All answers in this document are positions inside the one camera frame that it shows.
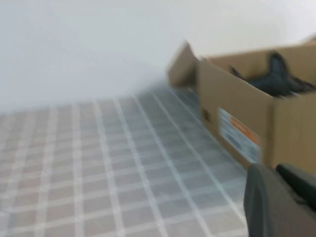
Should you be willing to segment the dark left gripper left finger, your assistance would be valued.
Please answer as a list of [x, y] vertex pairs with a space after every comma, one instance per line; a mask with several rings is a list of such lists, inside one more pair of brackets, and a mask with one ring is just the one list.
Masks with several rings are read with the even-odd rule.
[[247, 171], [243, 207], [251, 237], [314, 237], [316, 212], [285, 213], [275, 199], [275, 168], [252, 164]]

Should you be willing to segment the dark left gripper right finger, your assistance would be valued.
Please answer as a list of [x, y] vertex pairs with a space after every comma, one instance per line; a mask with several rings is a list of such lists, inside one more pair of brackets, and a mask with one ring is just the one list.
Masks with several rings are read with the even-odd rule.
[[278, 164], [275, 171], [278, 210], [285, 213], [315, 213], [316, 177], [289, 163]]

